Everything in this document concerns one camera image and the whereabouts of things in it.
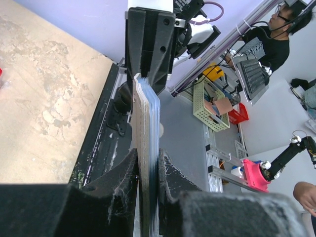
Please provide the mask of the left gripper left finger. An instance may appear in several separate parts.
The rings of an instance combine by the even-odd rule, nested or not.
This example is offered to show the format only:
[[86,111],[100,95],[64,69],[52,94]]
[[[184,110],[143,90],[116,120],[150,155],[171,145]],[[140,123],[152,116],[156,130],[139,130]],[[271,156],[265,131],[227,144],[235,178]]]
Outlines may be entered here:
[[0,187],[3,237],[130,237],[137,195],[137,151],[82,188],[70,184]]

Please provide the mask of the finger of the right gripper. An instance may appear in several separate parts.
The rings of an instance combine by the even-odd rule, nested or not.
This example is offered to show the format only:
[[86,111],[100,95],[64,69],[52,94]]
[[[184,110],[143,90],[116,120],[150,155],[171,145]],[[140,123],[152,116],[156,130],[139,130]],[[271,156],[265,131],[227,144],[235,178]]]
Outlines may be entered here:
[[176,16],[172,12],[132,7],[126,13],[125,66],[127,85],[136,74],[158,95],[164,89],[172,59]]

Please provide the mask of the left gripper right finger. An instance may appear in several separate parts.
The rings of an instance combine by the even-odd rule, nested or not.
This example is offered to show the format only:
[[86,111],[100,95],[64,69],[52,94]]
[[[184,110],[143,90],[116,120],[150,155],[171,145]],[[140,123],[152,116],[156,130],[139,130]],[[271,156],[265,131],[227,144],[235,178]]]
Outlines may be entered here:
[[159,234],[163,237],[304,237],[289,198],[201,190],[159,150]]

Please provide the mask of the grey card holder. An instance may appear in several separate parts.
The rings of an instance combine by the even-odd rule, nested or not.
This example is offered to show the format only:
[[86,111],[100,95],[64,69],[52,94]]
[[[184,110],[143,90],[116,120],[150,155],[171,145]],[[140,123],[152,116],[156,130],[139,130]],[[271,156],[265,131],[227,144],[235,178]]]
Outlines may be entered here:
[[160,100],[149,79],[137,73],[132,80],[132,144],[139,166],[140,236],[158,236],[158,157]]

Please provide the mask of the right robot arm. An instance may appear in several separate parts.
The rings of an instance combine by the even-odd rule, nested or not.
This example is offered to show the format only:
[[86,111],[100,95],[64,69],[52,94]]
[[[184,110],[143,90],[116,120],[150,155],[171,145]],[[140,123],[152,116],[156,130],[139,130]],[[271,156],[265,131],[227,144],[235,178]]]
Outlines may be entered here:
[[156,94],[165,89],[172,70],[187,52],[199,57],[220,35],[202,11],[204,0],[130,0],[125,13],[127,87],[136,74]]

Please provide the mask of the bystander hand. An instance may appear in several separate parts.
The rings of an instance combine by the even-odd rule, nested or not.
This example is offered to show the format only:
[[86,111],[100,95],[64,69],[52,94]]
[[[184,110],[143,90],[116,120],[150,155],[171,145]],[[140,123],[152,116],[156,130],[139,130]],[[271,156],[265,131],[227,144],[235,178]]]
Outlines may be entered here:
[[312,216],[316,216],[316,186],[307,183],[299,182],[295,185],[293,196],[308,211]]

